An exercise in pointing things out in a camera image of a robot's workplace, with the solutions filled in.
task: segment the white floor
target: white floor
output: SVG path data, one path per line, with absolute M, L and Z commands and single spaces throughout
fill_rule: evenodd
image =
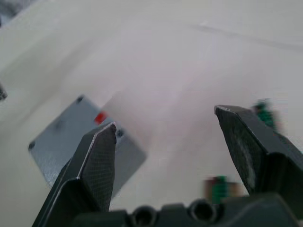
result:
M 78 95 L 105 105 L 148 155 L 111 209 L 189 204 L 240 177 L 216 104 L 271 98 L 303 150 L 299 0 L 45 0 L 0 30 L 0 220 L 31 226 L 49 189 L 27 151 Z

